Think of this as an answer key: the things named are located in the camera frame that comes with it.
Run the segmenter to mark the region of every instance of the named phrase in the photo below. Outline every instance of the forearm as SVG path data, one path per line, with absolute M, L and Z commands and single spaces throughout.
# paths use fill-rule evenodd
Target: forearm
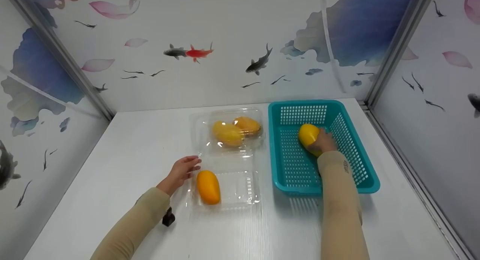
M 169 195 L 158 188 L 149 189 L 103 238 L 91 260 L 131 259 L 169 206 Z
M 360 201 L 347 159 L 338 151 L 318 158 L 323 184 L 322 260 L 368 260 Z

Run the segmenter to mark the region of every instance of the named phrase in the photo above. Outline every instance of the pink petal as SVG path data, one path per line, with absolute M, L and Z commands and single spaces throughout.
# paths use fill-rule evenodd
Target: pink petal
M 93 7 L 96 12 L 111 19 L 125 19 L 135 13 L 140 6 L 140 1 L 130 0 L 128 5 L 114 5 L 113 3 L 98 0 L 91 2 L 89 5 Z
M 402 55 L 402 60 L 415 60 L 418 59 L 419 57 L 416 56 L 413 51 L 410 49 L 410 47 L 407 47 L 405 51 L 403 52 Z
M 91 59 L 85 62 L 82 70 L 89 72 L 98 72 L 110 68 L 115 59 Z
M 480 25 L 480 0 L 465 0 L 463 8 L 468 19 Z
M 143 38 L 132 38 L 125 43 L 125 46 L 137 48 L 139 46 L 142 46 L 145 42 L 148 42 L 148 40 Z
M 468 58 L 457 51 L 446 51 L 442 54 L 444 55 L 445 60 L 451 65 L 456 65 L 463 68 L 473 68 L 470 61 L 468 61 Z

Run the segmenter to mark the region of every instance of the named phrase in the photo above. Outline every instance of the yellow mango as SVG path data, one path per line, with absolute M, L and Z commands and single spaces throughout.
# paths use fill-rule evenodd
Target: yellow mango
M 303 124 L 298 131 L 298 139 L 300 140 L 300 143 L 303 145 L 303 147 L 307 148 L 309 145 L 313 144 L 315 140 L 317 140 L 319 132 L 320 129 L 316 126 L 312 124 Z M 308 151 L 317 157 L 322 154 L 321 151 Z
M 222 121 L 216 121 L 211 128 L 215 138 L 229 147 L 241 147 L 245 135 L 243 135 L 240 128 L 233 124 L 228 124 Z
M 208 170 L 203 170 L 197 176 L 198 194 L 202 201 L 208 205 L 216 205 L 220 202 L 220 185 L 215 174 Z
M 253 136 L 260 131 L 260 123 L 249 118 L 248 116 L 240 116 L 233 120 L 233 124 L 240 128 L 242 133 L 247 136 Z

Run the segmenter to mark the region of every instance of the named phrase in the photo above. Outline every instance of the white tabletop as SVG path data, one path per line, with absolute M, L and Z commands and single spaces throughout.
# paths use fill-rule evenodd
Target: white tabletop
M 450 260 L 454 256 L 396 162 L 354 99 L 341 99 L 381 182 L 361 195 L 372 260 Z M 253 104 L 267 124 L 268 104 Z M 118 113 L 31 247 L 26 260 L 85 260 L 138 197 L 173 162 L 194 154 L 192 113 L 218 106 Z M 272 184 L 269 143 L 254 155 L 260 203 L 253 209 L 192 212 L 187 187 L 171 200 L 176 222 L 151 231 L 134 259 L 319 259 L 322 202 L 289 198 Z

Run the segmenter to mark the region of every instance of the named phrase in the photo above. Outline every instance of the hand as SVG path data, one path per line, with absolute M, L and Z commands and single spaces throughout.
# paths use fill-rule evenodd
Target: hand
M 191 178 L 194 174 L 192 171 L 197 171 L 202 160 L 198 156 L 187 156 L 177 160 L 168 174 L 156 187 L 164 193 L 172 196 L 173 193 L 180 188 L 185 180 Z
M 324 128 L 320 128 L 320 132 L 317 135 L 317 140 L 307 147 L 308 150 L 322 151 L 323 153 L 328 151 L 336 151 L 336 142 L 331 133 L 326 133 Z

